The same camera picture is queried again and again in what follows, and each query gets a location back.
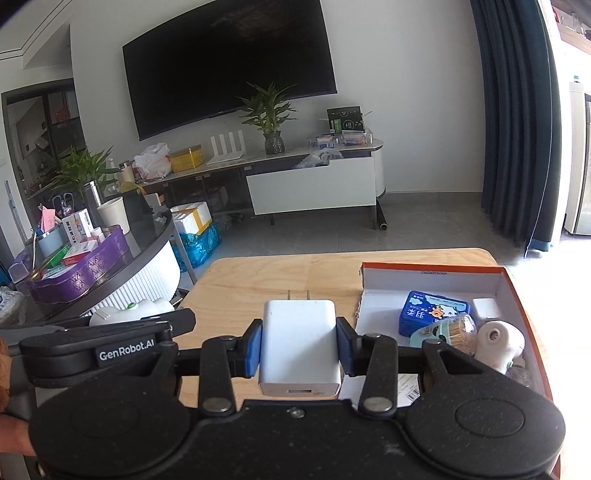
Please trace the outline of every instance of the dark blue curtain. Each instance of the dark blue curtain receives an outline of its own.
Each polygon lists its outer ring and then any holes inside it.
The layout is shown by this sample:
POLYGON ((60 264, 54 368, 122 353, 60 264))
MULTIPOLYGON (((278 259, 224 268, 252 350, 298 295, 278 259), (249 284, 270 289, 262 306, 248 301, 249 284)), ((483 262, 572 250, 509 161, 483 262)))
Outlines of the dark blue curtain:
POLYGON ((560 181, 558 79, 536 0, 470 0, 482 58, 482 207, 525 249, 550 247, 560 181))

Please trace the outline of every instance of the paper cup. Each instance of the paper cup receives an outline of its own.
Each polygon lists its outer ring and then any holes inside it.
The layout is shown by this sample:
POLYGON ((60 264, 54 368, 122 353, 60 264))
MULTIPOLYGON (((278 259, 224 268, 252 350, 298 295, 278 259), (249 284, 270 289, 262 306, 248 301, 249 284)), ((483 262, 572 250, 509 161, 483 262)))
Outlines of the paper cup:
POLYGON ((129 222, 125 213, 123 197, 118 197, 103 203, 97 210, 105 223, 105 227, 119 225, 124 235, 129 232, 129 222))

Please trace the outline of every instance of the black tv screen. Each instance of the black tv screen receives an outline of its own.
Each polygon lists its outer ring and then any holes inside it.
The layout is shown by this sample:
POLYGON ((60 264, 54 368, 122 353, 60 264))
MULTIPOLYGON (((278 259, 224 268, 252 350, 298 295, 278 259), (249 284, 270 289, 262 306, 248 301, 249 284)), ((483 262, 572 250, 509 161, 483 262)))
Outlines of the black tv screen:
POLYGON ((320 0, 214 0, 123 47, 139 138, 239 109, 238 97, 292 85, 336 93, 320 0))

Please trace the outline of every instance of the white plastic bag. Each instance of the white plastic bag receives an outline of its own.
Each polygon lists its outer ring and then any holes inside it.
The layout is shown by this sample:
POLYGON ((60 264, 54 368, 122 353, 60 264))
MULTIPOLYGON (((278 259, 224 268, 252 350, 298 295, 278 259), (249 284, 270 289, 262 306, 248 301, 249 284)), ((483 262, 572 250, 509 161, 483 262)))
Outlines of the white plastic bag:
POLYGON ((172 170, 170 149, 166 143, 150 145, 134 157, 135 166, 143 180, 161 179, 172 170))
POLYGON ((323 148, 322 150, 311 153, 293 168, 325 167, 330 163, 330 160, 337 158, 343 158, 343 154, 333 148, 323 148))

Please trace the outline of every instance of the pink paper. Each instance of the pink paper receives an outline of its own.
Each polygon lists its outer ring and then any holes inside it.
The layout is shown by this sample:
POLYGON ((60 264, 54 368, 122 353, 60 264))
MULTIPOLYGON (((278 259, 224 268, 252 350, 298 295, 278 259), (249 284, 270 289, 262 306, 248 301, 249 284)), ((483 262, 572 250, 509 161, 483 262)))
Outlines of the pink paper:
POLYGON ((56 225, 56 211, 52 208, 45 208, 41 211, 41 231, 47 233, 56 225))

